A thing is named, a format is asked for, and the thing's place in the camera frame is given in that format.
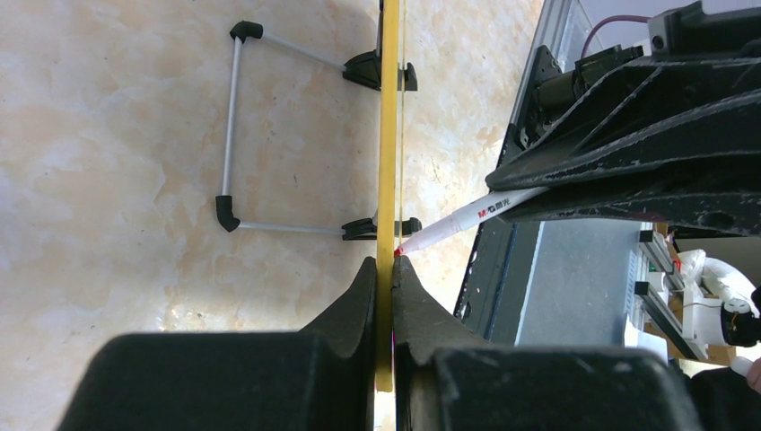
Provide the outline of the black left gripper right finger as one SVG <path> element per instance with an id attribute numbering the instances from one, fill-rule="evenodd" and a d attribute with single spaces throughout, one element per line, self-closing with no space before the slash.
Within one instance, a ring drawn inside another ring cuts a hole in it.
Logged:
<path id="1" fill-rule="evenodd" d="M 396 258 L 391 288 L 400 430 L 697 430 L 687 387 L 653 353 L 486 341 Z"/>

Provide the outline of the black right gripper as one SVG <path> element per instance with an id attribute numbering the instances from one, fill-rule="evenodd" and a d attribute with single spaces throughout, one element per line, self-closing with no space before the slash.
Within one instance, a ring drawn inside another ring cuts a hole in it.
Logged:
<path id="1" fill-rule="evenodd" d="M 581 60 L 552 127 L 485 177 L 494 190 L 556 186 L 502 214 L 513 222 L 607 218 L 760 235 L 750 173 L 621 174 L 666 163 L 760 154 L 760 11 L 700 3 L 648 24 L 651 54 L 613 48 Z"/>

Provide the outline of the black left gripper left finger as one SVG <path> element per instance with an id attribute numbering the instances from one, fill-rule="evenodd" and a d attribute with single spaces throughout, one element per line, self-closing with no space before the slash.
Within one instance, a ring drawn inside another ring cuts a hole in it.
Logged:
<path id="1" fill-rule="evenodd" d="M 62 430 L 369 430 L 376 263 L 297 331 L 116 337 L 92 358 Z"/>

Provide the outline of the red white marker pen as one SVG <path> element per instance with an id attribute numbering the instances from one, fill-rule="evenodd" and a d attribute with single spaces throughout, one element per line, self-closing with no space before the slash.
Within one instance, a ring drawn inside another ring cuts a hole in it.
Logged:
<path id="1" fill-rule="evenodd" d="M 450 215 L 412 234 L 394 251 L 398 257 L 424 250 L 454 234 L 466 231 L 548 191 L 537 187 L 492 192 L 458 208 Z"/>

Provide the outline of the yellow framed whiteboard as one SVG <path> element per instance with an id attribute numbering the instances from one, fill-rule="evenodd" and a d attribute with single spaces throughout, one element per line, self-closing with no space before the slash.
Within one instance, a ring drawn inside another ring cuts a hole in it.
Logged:
<path id="1" fill-rule="evenodd" d="M 282 48 L 290 49 L 341 72 L 349 82 L 380 93 L 380 134 L 378 169 L 378 217 L 368 219 L 364 235 L 376 241 L 376 261 L 379 286 L 376 291 L 376 359 L 375 387 L 390 392 L 394 388 L 391 272 L 392 250 L 403 237 L 405 222 L 394 220 L 400 215 L 402 205 L 398 202 L 397 185 L 403 180 L 398 159 L 403 154 L 401 119 L 404 111 L 404 94 L 417 88 L 415 68 L 412 64 L 400 64 L 405 4 L 402 1 L 379 3 L 378 36 L 375 49 L 357 55 L 339 64 L 316 52 L 278 38 L 257 22 L 240 21 L 233 25 L 230 36 L 233 41 L 232 67 L 226 135 L 224 141 L 223 176 L 220 195 L 214 199 L 216 219 L 219 225 L 231 233 L 237 229 L 274 232 L 317 233 L 318 228 L 287 224 L 271 224 L 241 221 L 233 213 L 232 160 L 237 108 L 237 89 L 241 64 L 241 52 L 247 40 L 266 40 Z"/>

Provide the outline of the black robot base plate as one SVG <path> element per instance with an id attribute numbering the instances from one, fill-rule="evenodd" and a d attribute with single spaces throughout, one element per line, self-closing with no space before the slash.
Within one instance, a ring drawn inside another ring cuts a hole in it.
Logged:
<path id="1" fill-rule="evenodd" d="M 525 150 L 520 129 L 531 110 L 536 84 L 560 74 L 550 49 L 535 48 L 520 82 L 498 165 Z M 542 227 L 540 222 L 511 223 L 499 217 L 478 227 L 453 314 L 479 337 L 504 345 L 516 342 Z"/>

